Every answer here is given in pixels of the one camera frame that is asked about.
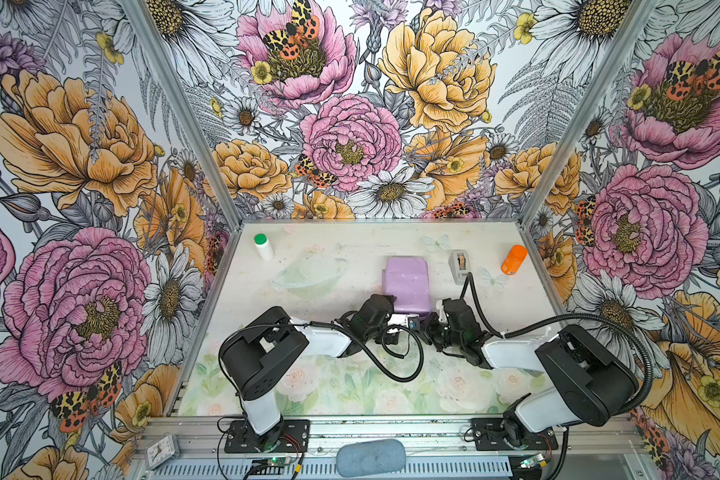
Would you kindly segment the pink wrapping paper sheet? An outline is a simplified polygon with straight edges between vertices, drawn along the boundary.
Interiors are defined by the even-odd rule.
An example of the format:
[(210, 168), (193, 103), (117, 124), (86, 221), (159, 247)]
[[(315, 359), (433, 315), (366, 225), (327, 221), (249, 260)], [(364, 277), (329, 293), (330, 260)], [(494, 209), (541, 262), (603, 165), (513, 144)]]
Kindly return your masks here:
[(422, 257), (395, 256), (387, 259), (382, 289), (393, 296), (394, 312), (424, 315), (431, 311), (428, 265)]

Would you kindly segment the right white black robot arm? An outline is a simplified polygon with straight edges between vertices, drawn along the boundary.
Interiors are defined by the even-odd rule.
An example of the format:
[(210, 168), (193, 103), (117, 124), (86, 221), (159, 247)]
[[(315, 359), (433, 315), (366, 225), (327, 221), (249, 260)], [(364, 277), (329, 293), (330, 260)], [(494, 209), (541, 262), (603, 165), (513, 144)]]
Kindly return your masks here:
[(539, 321), (497, 337), (481, 329), (463, 299), (445, 299), (413, 328), (441, 353), (455, 353), (485, 370), (522, 369), (545, 374), (551, 386), (515, 400), (499, 420), (472, 421), (475, 443), (499, 449), (532, 448), (555, 426), (601, 427), (630, 409), (640, 386), (632, 370), (570, 316)]

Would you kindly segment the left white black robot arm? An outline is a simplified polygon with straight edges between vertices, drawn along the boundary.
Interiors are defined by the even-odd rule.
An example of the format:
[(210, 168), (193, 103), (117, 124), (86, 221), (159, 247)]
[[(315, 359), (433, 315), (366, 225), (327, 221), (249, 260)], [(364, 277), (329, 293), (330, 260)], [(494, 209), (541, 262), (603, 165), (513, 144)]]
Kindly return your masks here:
[[(300, 320), (273, 306), (230, 334), (219, 347), (217, 359), (236, 390), (248, 428), (260, 438), (282, 430), (283, 415), (274, 390), (303, 357), (340, 359), (362, 352), (387, 378), (397, 383), (415, 380), (424, 367), (424, 346), (412, 329), (391, 322), (395, 301), (392, 295), (373, 294), (359, 309), (331, 322)], [(373, 341), (387, 355), (402, 358), (388, 345), (401, 332), (413, 340), (418, 354), (415, 370), (405, 376), (393, 373), (369, 347)]]

